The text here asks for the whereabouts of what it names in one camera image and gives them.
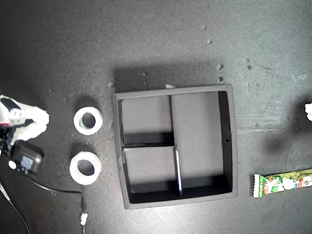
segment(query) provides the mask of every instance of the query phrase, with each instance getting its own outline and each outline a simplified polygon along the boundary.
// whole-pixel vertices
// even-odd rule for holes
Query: cartoon character print
[[[282,177],[279,175],[270,176],[265,180],[263,192],[265,195],[284,191],[282,186]]]
[[[298,178],[298,188],[312,186],[312,174],[301,172]]]

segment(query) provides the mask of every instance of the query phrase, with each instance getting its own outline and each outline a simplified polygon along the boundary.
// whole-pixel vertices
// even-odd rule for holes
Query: candy bar wrapper
[[[312,186],[312,169],[263,176],[254,174],[253,197]]]

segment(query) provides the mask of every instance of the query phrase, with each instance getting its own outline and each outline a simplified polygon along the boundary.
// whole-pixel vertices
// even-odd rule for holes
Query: black surface
[[[51,115],[46,133],[31,141],[46,152],[37,180],[80,189],[70,158],[90,150],[101,159],[98,180],[83,187],[86,233],[311,232],[312,188],[252,198],[253,173],[312,168],[312,123],[304,113],[312,102],[310,0],[2,0],[0,32],[0,92]],[[218,77],[233,85],[238,197],[125,210],[111,93],[217,84]],[[82,105],[103,113],[104,127],[93,136],[72,124]],[[79,196],[40,190],[3,162],[0,176],[34,233],[81,232]],[[0,207],[1,233],[26,233],[1,195]]]

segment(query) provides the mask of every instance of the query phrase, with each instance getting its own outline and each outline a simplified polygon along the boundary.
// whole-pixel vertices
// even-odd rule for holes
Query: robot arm
[[[24,126],[26,120],[33,122]],[[15,101],[10,97],[0,96],[0,124],[15,126],[13,138],[10,142],[14,145],[16,140],[29,140],[36,138],[47,129],[49,114],[37,106],[29,106]]]

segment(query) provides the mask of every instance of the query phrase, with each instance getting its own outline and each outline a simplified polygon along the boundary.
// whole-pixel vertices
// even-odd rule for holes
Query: tape roll
[[[78,168],[78,162],[80,160],[87,160],[93,165],[94,167],[93,175],[84,175],[83,173],[81,173],[81,171]],[[96,181],[99,173],[101,172],[101,168],[102,164],[97,155],[91,152],[81,151],[78,154],[76,154],[70,161],[69,173],[72,176],[73,180],[76,181],[78,184],[89,185]]]
[[[88,128],[86,125],[84,125],[82,118],[86,113],[90,113],[93,115],[95,119],[95,124],[92,128]],[[78,132],[84,135],[92,135],[96,133],[103,125],[103,116],[101,112],[94,107],[83,107],[80,110],[78,110],[74,116],[74,126],[77,129]]]

